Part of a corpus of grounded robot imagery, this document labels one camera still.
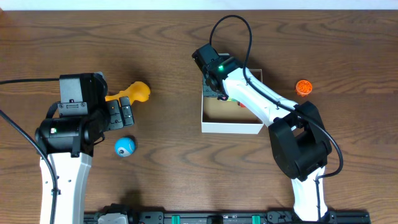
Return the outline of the colourful puzzle cube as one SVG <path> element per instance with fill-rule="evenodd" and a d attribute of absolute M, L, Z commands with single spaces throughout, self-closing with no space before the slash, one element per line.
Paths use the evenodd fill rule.
<path fill-rule="evenodd" d="M 223 97 L 223 98 L 221 98 L 220 99 L 221 101 L 231 101 L 231 102 L 237 102 L 237 100 L 235 100 L 235 99 L 233 99 L 233 98 L 226 98 L 226 97 Z"/>

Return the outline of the white cardboard box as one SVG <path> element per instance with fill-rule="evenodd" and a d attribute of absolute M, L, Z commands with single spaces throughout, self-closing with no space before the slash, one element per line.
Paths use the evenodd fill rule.
<path fill-rule="evenodd" d="M 263 122 L 238 102 L 221 101 L 217 92 L 203 78 L 201 99 L 201 131 L 218 134 L 258 134 Z"/>

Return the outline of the blue ball toy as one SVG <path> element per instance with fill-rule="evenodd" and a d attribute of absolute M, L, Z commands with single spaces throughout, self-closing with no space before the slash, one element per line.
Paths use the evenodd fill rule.
<path fill-rule="evenodd" d="M 136 143 L 132 138 L 120 138 L 114 145 L 115 153 L 120 157 L 132 155 L 136 150 Z"/>

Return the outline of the orange round cap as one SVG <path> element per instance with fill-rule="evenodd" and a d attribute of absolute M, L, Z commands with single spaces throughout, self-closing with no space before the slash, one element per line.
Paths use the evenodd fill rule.
<path fill-rule="evenodd" d="M 295 85 L 295 91 L 299 96 L 308 96 L 313 90 L 313 85 L 308 80 L 299 80 Z"/>

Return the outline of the red toy car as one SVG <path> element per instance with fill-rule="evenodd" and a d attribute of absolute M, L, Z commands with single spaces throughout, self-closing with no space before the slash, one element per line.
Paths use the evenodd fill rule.
<path fill-rule="evenodd" d="M 246 106 L 244 105 L 244 104 L 242 104 L 241 102 L 238 102 L 238 105 L 241 107 L 241 108 L 245 108 Z"/>

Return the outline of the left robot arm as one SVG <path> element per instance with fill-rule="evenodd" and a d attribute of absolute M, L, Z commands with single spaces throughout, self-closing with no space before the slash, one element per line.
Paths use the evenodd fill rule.
<path fill-rule="evenodd" d="M 134 124 L 126 96 L 106 101 L 108 86 L 101 72 L 61 75 L 61 100 L 53 104 L 36 129 L 44 151 L 41 223 L 83 223 L 85 192 L 94 146 L 107 131 Z"/>

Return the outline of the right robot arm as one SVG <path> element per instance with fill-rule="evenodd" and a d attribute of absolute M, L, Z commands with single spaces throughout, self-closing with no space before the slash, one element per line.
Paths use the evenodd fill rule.
<path fill-rule="evenodd" d="M 206 44 L 192 58 L 203 74 L 206 86 L 218 98 L 242 103 L 268 128 L 273 158 L 291 179 L 294 212 L 302 221 L 321 221 L 328 208 L 323 182 L 331 144 L 323 133 L 317 107 L 307 101 L 298 104 L 265 86 L 243 63 L 228 54 L 218 54 Z"/>

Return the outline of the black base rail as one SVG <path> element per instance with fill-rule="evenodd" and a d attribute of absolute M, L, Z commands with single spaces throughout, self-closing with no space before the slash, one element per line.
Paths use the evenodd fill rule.
<path fill-rule="evenodd" d="M 86 213 L 84 224 L 273 224 L 303 223 L 289 210 L 243 213 L 163 212 L 133 210 L 127 205 L 111 204 L 96 213 Z"/>

